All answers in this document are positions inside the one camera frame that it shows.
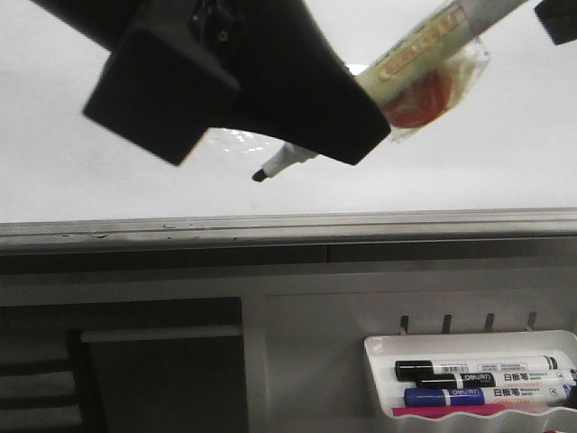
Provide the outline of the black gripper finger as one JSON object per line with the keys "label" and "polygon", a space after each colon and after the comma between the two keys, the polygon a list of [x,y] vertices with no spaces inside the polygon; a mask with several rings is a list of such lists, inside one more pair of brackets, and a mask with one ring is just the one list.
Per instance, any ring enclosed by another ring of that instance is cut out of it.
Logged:
{"label": "black gripper finger", "polygon": [[576,0],[544,0],[534,11],[555,45],[576,40]]}
{"label": "black gripper finger", "polygon": [[84,115],[171,164],[211,128],[354,165],[390,132],[301,1],[44,1],[109,51]]}

